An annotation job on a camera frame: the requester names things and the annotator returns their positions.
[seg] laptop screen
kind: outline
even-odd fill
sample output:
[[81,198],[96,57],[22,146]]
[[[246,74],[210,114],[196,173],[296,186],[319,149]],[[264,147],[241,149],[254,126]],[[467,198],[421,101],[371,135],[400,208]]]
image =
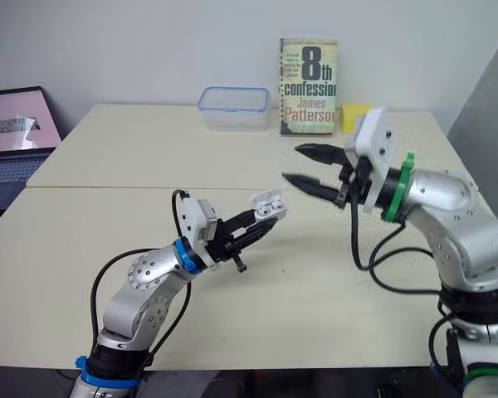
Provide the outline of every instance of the laptop screen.
[[55,148],[60,142],[40,87],[0,91],[0,153]]

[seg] clear plastic box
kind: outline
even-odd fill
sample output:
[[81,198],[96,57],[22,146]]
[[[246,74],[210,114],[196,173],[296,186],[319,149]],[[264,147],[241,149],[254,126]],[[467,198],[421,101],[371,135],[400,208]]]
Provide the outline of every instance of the clear plastic box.
[[198,108],[211,130],[262,131],[269,124],[269,91],[260,87],[207,87]]

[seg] blue ring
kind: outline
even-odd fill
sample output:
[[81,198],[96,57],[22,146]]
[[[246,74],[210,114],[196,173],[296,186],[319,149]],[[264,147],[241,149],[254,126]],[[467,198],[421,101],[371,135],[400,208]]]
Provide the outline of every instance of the blue ring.
[[181,256],[183,261],[183,268],[187,270],[190,274],[198,275],[201,274],[201,270],[196,266],[196,263],[190,258],[186,249],[184,249],[183,241],[177,239],[175,241],[175,247],[177,248],[178,254]]
[[98,377],[94,377],[86,371],[86,357],[82,356],[76,359],[76,367],[81,369],[81,379],[87,384],[96,387],[104,387],[104,388],[116,388],[116,389],[124,389],[124,388],[133,388],[140,384],[140,379],[132,379],[132,380],[107,380],[107,379],[99,379]]

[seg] book cover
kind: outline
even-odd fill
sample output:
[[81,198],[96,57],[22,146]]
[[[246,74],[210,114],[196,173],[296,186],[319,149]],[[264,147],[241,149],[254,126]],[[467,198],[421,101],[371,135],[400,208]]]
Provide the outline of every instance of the book cover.
[[282,134],[331,134],[335,129],[338,42],[281,39]]

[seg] white table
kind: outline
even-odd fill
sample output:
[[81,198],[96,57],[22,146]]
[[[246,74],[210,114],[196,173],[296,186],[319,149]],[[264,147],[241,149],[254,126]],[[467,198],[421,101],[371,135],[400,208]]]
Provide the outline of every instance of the white table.
[[[190,188],[227,219],[248,208],[255,189],[281,181],[282,171],[337,180],[338,168],[293,147],[343,145],[343,134],[280,137],[276,125],[212,133],[198,116],[194,107],[98,105],[30,180],[0,220],[0,365],[72,367],[88,354],[88,300],[99,268],[120,252],[175,238],[171,189],[163,188]],[[394,166],[412,150],[418,167],[468,176],[429,113],[392,118],[400,142]],[[293,187],[285,195],[289,214],[244,251],[246,273],[230,264],[196,279],[189,310],[153,369],[426,366],[436,299],[378,288],[353,266],[349,212]],[[393,228],[360,214],[364,261]],[[388,248],[401,245],[425,243],[409,228]],[[100,316],[129,265],[121,261],[104,280]],[[379,273],[403,287],[439,286],[426,256],[403,255]]]
[[[253,192],[191,193],[208,198],[228,218],[247,209]],[[96,273],[120,252],[174,240],[170,194],[120,188],[31,188],[21,194],[0,220],[1,366],[66,368],[88,355]],[[242,253],[248,271],[239,274],[230,263],[194,281],[189,309],[153,369],[427,366],[436,299],[391,294],[356,270],[347,211],[338,214],[293,188],[286,200],[286,218]],[[364,258],[394,228],[376,216],[361,215],[360,225]],[[409,228],[389,247],[397,245],[424,243]],[[130,263],[122,260],[104,279],[100,316]],[[400,286],[439,284],[433,262],[423,255],[404,255],[379,273]],[[443,357],[441,338],[437,352]]]
[[[349,135],[281,137],[277,120],[273,109],[265,132],[211,132],[193,106],[96,105],[27,185],[267,189],[288,170],[335,181],[335,170],[293,148],[343,146]],[[430,113],[396,112],[392,122],[400,142],[395,166],[412,150],[420,152],[419,167],[464,170]]]

